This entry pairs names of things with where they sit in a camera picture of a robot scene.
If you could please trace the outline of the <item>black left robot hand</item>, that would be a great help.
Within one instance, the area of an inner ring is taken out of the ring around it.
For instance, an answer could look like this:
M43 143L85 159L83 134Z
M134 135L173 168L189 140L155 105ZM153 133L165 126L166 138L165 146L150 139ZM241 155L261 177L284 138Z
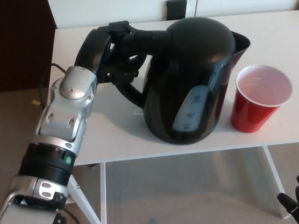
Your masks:
M129 84L138 76L146 55L121 53L120 42L135 31L128 21L113 22L107 26L93 29L84 40L74 65L92 72L99 84Z

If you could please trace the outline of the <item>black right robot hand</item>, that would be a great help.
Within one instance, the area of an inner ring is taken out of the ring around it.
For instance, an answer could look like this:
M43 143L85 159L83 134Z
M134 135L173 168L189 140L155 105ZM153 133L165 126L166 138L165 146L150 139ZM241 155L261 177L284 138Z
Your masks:
M296 201L285 193L279 193L277 199L286 211L299 223L299 186L295 189Z

